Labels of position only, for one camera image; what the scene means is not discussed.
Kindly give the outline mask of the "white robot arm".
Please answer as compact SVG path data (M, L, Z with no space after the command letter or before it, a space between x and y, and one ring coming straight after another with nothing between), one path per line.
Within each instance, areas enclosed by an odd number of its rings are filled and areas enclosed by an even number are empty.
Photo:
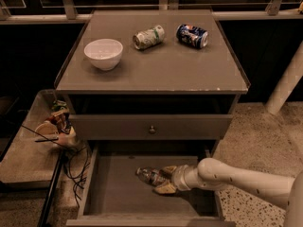
M303 227L303 171L295 178L229 166L214 158L197 165L165 166L170 179L154 188L172 194L193 188L221 190L233 185L286 211L283 227Z

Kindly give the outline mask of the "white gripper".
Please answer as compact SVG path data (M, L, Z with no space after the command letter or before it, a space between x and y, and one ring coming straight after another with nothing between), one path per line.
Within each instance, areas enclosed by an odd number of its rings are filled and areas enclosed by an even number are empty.
M154 188L154 191L160 195L175 194L177 189L179 191L189 191L191 187L188 186L185 180L185 172L188 165L182 166L164 166L160 169L161 173L170 178L171 181L165 181Z

